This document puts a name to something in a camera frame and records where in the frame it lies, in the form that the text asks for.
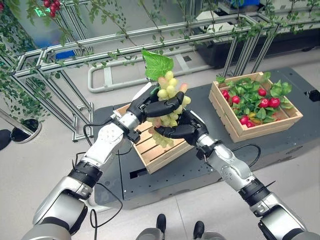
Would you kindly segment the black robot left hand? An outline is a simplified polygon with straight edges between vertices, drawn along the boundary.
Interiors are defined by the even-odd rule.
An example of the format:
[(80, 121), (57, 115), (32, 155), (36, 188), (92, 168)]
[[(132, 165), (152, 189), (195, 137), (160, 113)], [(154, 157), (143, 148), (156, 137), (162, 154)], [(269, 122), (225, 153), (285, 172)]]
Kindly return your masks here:
[(158, 85), (147, 83), (133, 97), (127, 112), (133, 114), (142, 124), (147, 118), (168, 115), (182, 105), (185, 96), (182, 91), (178, 91), (173, 97), (166, 100), (158, 100), (159, 92)]

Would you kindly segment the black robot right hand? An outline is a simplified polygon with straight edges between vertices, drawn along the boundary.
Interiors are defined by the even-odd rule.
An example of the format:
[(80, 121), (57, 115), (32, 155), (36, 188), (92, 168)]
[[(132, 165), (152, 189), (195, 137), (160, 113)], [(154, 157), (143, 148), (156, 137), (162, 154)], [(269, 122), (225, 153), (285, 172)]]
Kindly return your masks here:
[(182, 111), (177, 126), (155, 127), (154, 131), (166, 138), (184, 139), (191, 146), (196, 146), (201, 136), (209, 134), (205, 122), (188, 109)]

